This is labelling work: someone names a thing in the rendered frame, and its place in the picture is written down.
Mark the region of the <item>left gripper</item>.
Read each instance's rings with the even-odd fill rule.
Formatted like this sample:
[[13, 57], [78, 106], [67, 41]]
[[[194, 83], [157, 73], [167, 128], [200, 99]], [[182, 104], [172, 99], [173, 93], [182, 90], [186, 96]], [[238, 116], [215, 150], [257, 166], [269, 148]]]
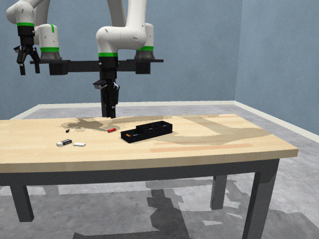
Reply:
[[107, 118], [116, 118], [116, 105], [118, 104], [119, 88], [116, 84], [117, 69], [101, 69], [101, 78], [108, 80], [107, 86], [101, 89], [103, 103], [106, 106]]

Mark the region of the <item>black rack of three bins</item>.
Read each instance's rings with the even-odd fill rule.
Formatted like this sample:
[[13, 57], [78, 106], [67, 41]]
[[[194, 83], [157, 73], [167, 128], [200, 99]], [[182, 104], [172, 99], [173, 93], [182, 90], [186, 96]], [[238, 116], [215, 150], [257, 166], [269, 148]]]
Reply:
[[[121, 139], [127, 143], [133, 143], [169, 133], [172, 133], [172, 124], [165, 121], [157, 121], [137, 125], [136, 129], [121, 131]], [[130, 136], [127, 136], [126, 134]]]

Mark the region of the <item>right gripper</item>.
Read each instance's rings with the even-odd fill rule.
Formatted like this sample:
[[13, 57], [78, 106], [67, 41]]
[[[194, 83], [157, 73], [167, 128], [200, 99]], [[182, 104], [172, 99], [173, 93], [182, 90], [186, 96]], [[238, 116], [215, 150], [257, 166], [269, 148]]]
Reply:
[[35, 73], [36, 74], [40, 73], [40, 69], [39, 69], [40, 58], [38, 56], [36, 47], [33, 47], [34, 45], [33, 36], [20, 36], [20, 44], [22, 46], [19, 46], [19, 51], [18, 51], [18, 56], [16, 61], [20, 67], [20, 74], [25, 75], [24, 61], [26, 59], [26, 56], [29, 54], [35, 62]]

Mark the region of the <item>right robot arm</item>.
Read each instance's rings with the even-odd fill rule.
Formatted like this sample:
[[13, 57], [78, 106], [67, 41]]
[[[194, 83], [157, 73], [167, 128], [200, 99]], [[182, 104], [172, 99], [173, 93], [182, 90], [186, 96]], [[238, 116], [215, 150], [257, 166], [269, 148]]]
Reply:
[[40, 60], [62, 60], [59, 55], [58, 28], [47, 24], [50, 0], [19, 0], [9, 7], [6, 17], [17, 24], [18, 36], [33, 36], [40, 45]]

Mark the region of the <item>black eraser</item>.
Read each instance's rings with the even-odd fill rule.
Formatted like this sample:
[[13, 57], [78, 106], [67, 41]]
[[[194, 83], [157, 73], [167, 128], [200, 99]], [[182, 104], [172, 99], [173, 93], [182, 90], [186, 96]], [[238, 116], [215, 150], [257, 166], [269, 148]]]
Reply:
[[64, 145], [67, 145], [67, 144], [70, 144], [70, 143], [72, 143], [72, 140], [71, 139], [67, 139], [67, 140], [64, 140], [64, 141], [56, 143], [56, 145], [58, 147], [61, 147], [61, 146], [64, 146]]

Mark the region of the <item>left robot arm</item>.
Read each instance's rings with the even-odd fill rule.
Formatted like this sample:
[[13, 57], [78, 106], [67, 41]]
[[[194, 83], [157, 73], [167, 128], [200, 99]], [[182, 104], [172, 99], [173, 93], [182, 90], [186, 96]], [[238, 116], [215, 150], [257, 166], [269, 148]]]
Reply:
[[134, 59], [155, 59], [154, 27], [146, 23], [148, 0], [128, 0], [126, 18], [123, 0], [107, 0], [112, 26], [100, 28], [96, 34], [99, 68], [118, 68], [118, 50], [136, 50]]

